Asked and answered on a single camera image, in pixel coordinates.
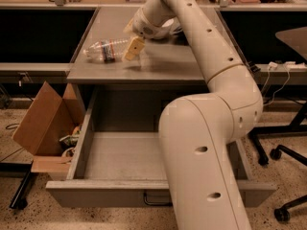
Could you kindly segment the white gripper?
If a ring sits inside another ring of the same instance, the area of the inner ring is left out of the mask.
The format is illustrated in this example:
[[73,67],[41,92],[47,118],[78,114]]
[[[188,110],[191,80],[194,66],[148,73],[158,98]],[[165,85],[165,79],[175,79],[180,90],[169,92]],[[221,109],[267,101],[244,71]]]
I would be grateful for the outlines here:
[[124,28],[123,32],[128,35],[133,33],[139,35],[132,37],[126,47],[122,60],[134,60],[139,56],[140,52],[145,47],[146,39],[163,39],[167,36],[163,36],[161,33],[162,25],[169,19],[174,18],[175,16],[172,13],[162,14],[156,12],[158,23],[152,22],[150,20],[150,14],[146,13],[144,7],[141,7],[134,15],[133,19]]

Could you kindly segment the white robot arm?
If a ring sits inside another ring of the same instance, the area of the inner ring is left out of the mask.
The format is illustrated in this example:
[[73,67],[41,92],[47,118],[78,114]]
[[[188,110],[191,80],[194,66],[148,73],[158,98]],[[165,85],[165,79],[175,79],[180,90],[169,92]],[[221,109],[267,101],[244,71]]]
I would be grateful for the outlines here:
[[146,39],[161,38],[177,18],[209,89],[170,102],[159,140],[178,230],[251,230],[227,153],[263,111],[253,76],[197,0],[147,0],[128,25]]

